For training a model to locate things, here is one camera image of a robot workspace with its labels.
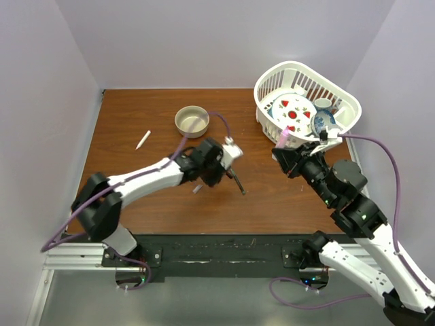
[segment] white wall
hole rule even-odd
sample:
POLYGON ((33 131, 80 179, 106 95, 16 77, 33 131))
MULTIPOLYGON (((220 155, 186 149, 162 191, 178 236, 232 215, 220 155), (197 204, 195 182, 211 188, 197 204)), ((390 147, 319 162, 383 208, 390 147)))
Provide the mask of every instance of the white wall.
POLYGON ((301 60, 346 86, 393 0, 57 0, 102 88, 250 88, 301 60))
POLYGON ((54 1, 0 1, 0 44, 0 323, 15 326, 67 216, 99 89, 54 1))
MULTIPOLYGON (((348 91, 363 115, 353 133, 385 141, 402 177, 400 239, 435 279, 435 2, 397 0, 368 50, 348 91)), ((394 211, 394 174, 376 145, 356 142, 369 191, 381 208, 394 211)))

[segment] white basket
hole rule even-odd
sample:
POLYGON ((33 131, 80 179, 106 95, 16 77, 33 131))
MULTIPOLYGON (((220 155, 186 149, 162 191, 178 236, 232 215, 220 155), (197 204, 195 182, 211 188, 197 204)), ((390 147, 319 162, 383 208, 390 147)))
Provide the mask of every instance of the white basket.
MULTIPOLYGON (((301 94, 310 101, 329 98, 334 107, 336 124, 341 128, 342 133, 355 126, 361 117, 361 105, 355 97, 308 66, 296 61, 285 61, 266 71, 254 88, 257 122, 261 123, 263 133, 274 143, 278 141, 282 129, 267 110, 278 96, 290 92, 301 94)), ((303 136, 290 132, 286 146, 298 147, 303 143, 318 140, 314 135, 303 136)))

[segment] wire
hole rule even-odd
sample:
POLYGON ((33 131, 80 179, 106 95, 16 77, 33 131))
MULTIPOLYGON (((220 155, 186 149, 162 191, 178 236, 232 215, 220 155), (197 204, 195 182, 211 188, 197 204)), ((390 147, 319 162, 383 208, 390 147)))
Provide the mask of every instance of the wire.
POLYGON ((278 280, 286 280, 289 282, 293 282, 299 285, 302 285, 304 287, 308 287, 310 290, 314 290, 317 291, 317 289, 315 287, 310 287, 304 283, 302 283, 300 280, 295 280, 294 278, 288 278, 288 277, 276 277, 273 278, 270 283, 269 283, 269 291, 271 292, 271 295, 281 304, 285 305, 285 306, 289 306, 292 308, 296 308, 296 309, 301 309, 301 310, 317 310, 317 309, 323 309, 323 308, 327 308, 327 307, 331 307, 335 304, 340 304, 342 302, 347 302, 350 300, 355 300, 355 299, 362 299, 363 297, 370 297, 369 294, 358 294, 358 295, 351 295, 349 297, 344 297, 342 299, 338 299, 338 300, 334 300, 331 302, 328 302, 326 304, 320 304, 318 306, 300 306, 298 304, 293 304, 291 302, 285 301, 283 299, 281 299, 276 293, 275 291, 273 291, 273 283, 277 282, 278 280))
MULTIPOLYGON (((230 126, 228 124, 228 122, 225 120, 225 118, 218 112, 208 112, 209 115, 216 115, 218 117, 220 117, 220 119, 224 122, 225 127, 226 127, 226 131, 228 134, 228 137, 231 137, 231 133, 230 133, 230 126)), ((184 145, 186 144, 187 140, 188 140, 188 135, 194 130, 195 126, 205 117, 205 115, 202 115, 200 117, 197 117, 195 119, 195 121, 193 121, 193 123, 190 125, 187 133, 185 133, 183 139, 180 141, 177 149, 175 150, 174 154, 172 154, 172 156, 169 158, 169 161, 166 162, 165 164, 163 164, 161 167, 159 168, 152 168, 150 170, 145 170, 142 171, 140 173, 137 173, 135 175, 132 175, 128 178, 126 178, 124 181, 118 182, 114 185, 111 185, 107 188, 105 188, 104 190, 102 190, 101 192, 93 195, 91 198, 89 198, 87 201, 85 201, 82 205, 80 205, 75 211, 72 212, 72 214, 69 216, 68 220, 66 220, 66 222, 64 222, 64 224, 62 224, 62 226, 59 227, 59 229, 55 232, 55 234, 42 246, 41 248, 41 252, 45 253, 46 251, 53 249, 54 247, 57 247, 58 245, 64 243, 64 242, 69 242, 75 238, 78 238, 79 236, 84 235, 85 233, 82 234, 74 234, 72 236, 68 236, 66 238, 63 238, 62 240, 58 240, 55 241, 55 239, 63 232, 63 230, 71 223, 71 221, 73 221, 73 219, 75 219, 86 207, 88 207, 90 204, 92 204, 95 200, 99 199, 101 196, 104 196, 105 194, 107 194, 108 192, 111 192, 112 190, 115 190, 117 187, 132 181, 133 179, 142 177, 144 175, 148 175, 150 173, 154 173, 154 172, 158 172, 166 167, 168 167, 172 161, 174 161, 174 159, 181 153, 184 145)))
POLYGON ((393 157, 393 154, 391 151, 383 144, 381 141, 368 137, 368 136, 361 136, 356 134, 339 134, 340 137, 343 138, 354 138, 354 139, 364 139, 365 141, 371 141, 373 143, 376 143, 377 145, 381 146, 384 152, 388 155, 389 160, 391 161, 391 164, 393 165, 394 174, 396 176, 396 206, 394 209, 394 216, 393 216, 393 246, 394 251, 396 252, 396 255, 398 256, 399 260, 402 262, 403 266, 406 268, 406 270, 409 272, 409 274, 414 278, 414 280, 418 283, 418 285, 429 295, 432 296, 431 289, 418 277, 417 273, 414 271, 414 269, 411 267, 411 265, 407 262, 405 257, 400 253, 400 245, 399 245, 399 239, 398 239, 398 228, 399 228, 399 213, 400 213, 400 196, 401 196, 401 187, 400 187, 400 174, 399 174, 399 168, 397 166, 396 160, 393 157))
POLYGON ((115 249, 112 248, 112 250, 114 251, 115 256, 118 257, 119 259, 121 259, 121 260, 123 260, 123 261, 127 261, 128 263, 138 264, 138 265, 140 265, 141 267, 144 267, 145 270, 148 271, 148 276, 145 277, 145 281, 143 281, 141 284, 139 284, 139 285, 137 285, 137 286, 135 286, 135 287, 127 287, 127 286, 125 286, 125 287, 123 288, 123 290, 127 290, 127 291, 138 290, 138 289, 140 289, 140 288, 146 286, 146 285, 151 281, 151 276, 152 276, 151 268, 148 266, 147 263, 145 263, 144 261, 140 261, 140 260, 136 260, 136 259, 127 258, 127 257, 122 256, 122 255, 120 255, 119 253, 117 253, 115 249))

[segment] wooden tabletop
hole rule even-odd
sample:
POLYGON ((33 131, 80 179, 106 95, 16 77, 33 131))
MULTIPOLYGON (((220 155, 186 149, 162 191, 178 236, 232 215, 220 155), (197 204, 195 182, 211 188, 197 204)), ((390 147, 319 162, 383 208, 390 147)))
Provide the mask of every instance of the wooden tabletop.
MULTIPOLYGON (((244 156, 234 163, 247 193, 228 178, 214 188, 193 194, 195 183, 164 189, 130 204, 121 223, 133 233, 338 233, 332 211, 305 183, 288 179, 271 158, 274 144, 256 122, 253 91, 241 90, 107 90, 99 114, 81 186, 95 172, 120 175, 149 166, 174 152, 181 140, 174 125, 179 109, 198 105, 221 113, 244 156), (152 133, 141 149, 136 145, 152 133)), ((204 137, 224 142, 225 127, 211 117, 204 137)), ((329 164, 350 158, 346 143, 326 154, 329 164)), ((70 233, 82 232, 78 222, 70 233)))

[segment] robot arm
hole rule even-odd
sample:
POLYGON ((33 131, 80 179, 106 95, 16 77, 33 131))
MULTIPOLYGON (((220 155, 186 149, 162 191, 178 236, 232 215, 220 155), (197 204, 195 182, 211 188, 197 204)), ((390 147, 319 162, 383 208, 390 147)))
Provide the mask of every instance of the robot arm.
MULTIPOLYGON (((338 244, 330 242, 321 232, 304 244, 306 259, 335 267, 362 286, 384 306, 385 314, 394 325, 411 325, 410 322, 412 325, 435 325, 435 300, 419 286, 395 253, 392 228, 385 215, 361 193, 367 179, 361 174, 359 166, 355 162, 341 160, 330 168, 324 160, 324 153, 315 151, 318 148, 319 143, 310 143, 296 149, 274 148, 272 152, 289 178, 301 175, 326 206, 334 209, 331 217, 335 224, 366 249, 385 274, 375 276, 374 270, 343 253, 338 244)), ((406 251, 402 250, 400 254, 424 280, 425 286, 434 291, 434 283, 406 251)))
POLYGON ((189 154, 181 152, 173 160, 163 158, 158 163, 127 173, 105 177, 101 173, 92 175, 72 205, 75 211, 93 195, 108 187, 121 183, 108 192, 102 200, 85 208, 77 219, 93 242, 104 242, 120 255, 130 254, 137 246, 133 235, 120 223, 120 213, 127 205, 158 190, 182 185, 201 178, 209 187, 218 184, 228 169, 243 152, 226 137, 225 144, 205 139, 189 154))

